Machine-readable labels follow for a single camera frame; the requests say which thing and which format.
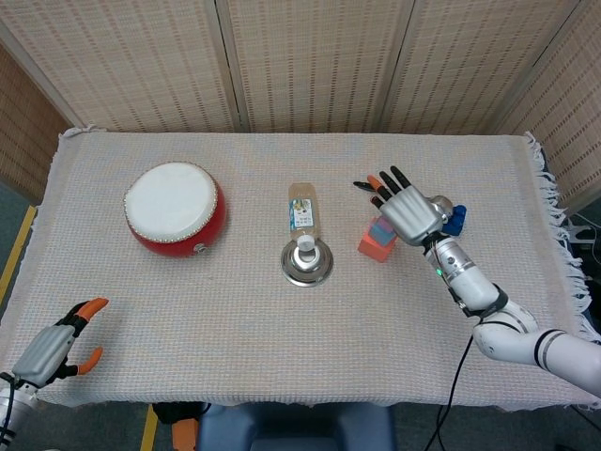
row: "white robotic arm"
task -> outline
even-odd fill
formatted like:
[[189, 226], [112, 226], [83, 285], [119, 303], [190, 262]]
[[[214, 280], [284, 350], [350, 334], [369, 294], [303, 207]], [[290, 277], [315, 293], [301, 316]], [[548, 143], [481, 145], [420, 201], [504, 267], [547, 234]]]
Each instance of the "white robotic arm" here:
[[443, 206], [426, 199], [396, 167], [391, 171], [400, 186], [380, 172], [390, 191], [370, 176], [374, 189], [384, 199], [375, 198], [372, 203], [404, 242], [425, 248], [426, 259], [464, 313], [480, 317], [473, 328], [478, 349], [494, 360], [538, 365], [601, 397], [601, 346], [558, 329], [540, 330], [528, 310], [510, 301], [453, 238], [440, 233], [446, 216], [441, 211]]

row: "drum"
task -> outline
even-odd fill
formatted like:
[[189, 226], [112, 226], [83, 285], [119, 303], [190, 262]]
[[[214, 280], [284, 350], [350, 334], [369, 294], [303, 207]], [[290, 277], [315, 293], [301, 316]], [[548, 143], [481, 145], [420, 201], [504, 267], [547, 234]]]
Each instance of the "drum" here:
[[145, 172], [125, 194], [124, 204], [133, 236], [170, 257], [204, 251], [225, 223], [221, 188], [192, 163], [165, 163]]

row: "bottle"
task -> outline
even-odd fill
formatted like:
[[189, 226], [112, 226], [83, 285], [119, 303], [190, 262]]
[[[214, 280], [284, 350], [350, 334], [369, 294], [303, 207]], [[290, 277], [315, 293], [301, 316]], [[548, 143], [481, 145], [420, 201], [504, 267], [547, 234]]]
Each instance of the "bottle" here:
[[302, 252], [313, 251], [319, 238], [316, 189], [311, 183], [292, 183], [288, 188], [290, 238]]

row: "robot finger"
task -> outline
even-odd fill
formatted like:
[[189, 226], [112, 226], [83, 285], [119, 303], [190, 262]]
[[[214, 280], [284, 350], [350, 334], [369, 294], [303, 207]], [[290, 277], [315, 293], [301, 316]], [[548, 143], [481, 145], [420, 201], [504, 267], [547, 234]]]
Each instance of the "robot finger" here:
[[370, 185], [366, 181], [353, 181], [353, 185], [355, 185], [360, 190], [364, 190], [364, 191], [366, 191], [368, 193], [375, 193], [376, 192], [376, 190], [372, 187], [372, 185]]
[[90, 372], [96, 366], [102, 357], [102, 348], [96, 348], [90, 355], [90, 358], [84, 364], [77, 365], [77, 375], [83, 376]]
[[382, 205], [384, 205], [384, 202], [382, 202], [382, 199], [380, 199], [376, 195], [373, 196], [371, 199], [369, 199], [369, 201], [372, 204], [374, 204], [378, 210], [382, 208]]
[[396, 179], [399, 181], [399, 183], [401, 184], [401, 186], [403, 188], [408, 188], [409, 186], [411, 186], [411, 183], [409, 182], [407, 177], [405, 177], [405, 175], [398, 169], [398, 167], [391, 166], [391, 172], [393, 173], [393, 175], [396, 177]]
[[396, 184], [396, 182], [393, 180], [393, 178], [391, 176], [386, 174], [384, 171], [380, 171], [379, 176], [382, 177], [382, 180], [384, 180], [384, 182], [388, 185], [388, 187], [391, 189], [393, 194], [400, 193], [401, 189], [399, 188], [399, 186]]
[[64, 319], [63, 324], [68, 324], [75, 328], [73, 336], [78, 337], [92, 317], [101, 311], [109, 303], [108, 299], [96, 298], [84, 303], [74, 314]]
[[77, 311], [82, 308], [85, 305], [85, 303], [78, 303], [77, 305], [74, 305], [70, 311], [68, 312], [67, 315], [65, 315], [63, 318], [61, 318], [56, 324], [55, 326], [60, 326], [61, 324], [69, 324], [70, 321], [73, 320], [73, 316], [77, 313]]
[[376, 179], [374, 176], [367, 176], [367, 181], [372, 185], [372, 187], [376, 190], [376, 192], [382, 196], [384, 201], [393, 197], [392, 194], [382, 185], [382, 183]]

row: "orange fingertip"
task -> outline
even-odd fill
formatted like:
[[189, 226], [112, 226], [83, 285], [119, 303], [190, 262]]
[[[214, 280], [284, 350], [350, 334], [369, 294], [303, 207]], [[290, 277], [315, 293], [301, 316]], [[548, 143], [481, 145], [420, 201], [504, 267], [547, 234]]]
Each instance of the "orange fingertip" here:
[[94, 366], [98, 363], [100, 358], [102, 357], [102, 348], [96, 348], [90, 355], [90, 358], [87, 362], [81, 365], [77, 365], [77, 375], [81, 376], [85, 373], [88, 373], [92, 370]]
[[75, 315], [78, 317], [82, 317], [86, 321], [90, 321], [94, 315], [96, 315], [102, 308], [109, 303], [108, 299], [104, 298], [96, 298], [92, 301], [88, 301], [85, 303], [82, 308], [80, 308]]
[[374, 188], [376, 191], [380, 186], [382, 186], [382, 183], [374, 176], [367, 176], [367, 181], [369, 181], [369, 184], [372, 185], [372, 188]]

